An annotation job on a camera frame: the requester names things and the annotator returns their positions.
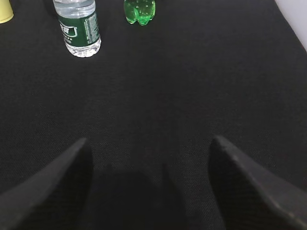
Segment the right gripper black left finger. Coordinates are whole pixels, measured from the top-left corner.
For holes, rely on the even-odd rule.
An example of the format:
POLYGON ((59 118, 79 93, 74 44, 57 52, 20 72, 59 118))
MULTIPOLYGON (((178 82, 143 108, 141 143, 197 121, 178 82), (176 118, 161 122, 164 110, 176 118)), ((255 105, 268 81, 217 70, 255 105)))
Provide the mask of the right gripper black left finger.
POLYGON ((45 168, 0 196, 2 230, 73 230, 93 177, 92 150, 81 138, 45 168))

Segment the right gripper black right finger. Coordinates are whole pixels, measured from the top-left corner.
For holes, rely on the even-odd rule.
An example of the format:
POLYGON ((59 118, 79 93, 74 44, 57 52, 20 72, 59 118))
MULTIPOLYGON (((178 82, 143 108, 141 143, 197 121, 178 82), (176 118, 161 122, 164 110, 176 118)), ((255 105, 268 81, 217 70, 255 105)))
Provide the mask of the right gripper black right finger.
POLYGON ((227 230, 305 230, 307 194, 222 136, 209 150, 209 181, 227 230))

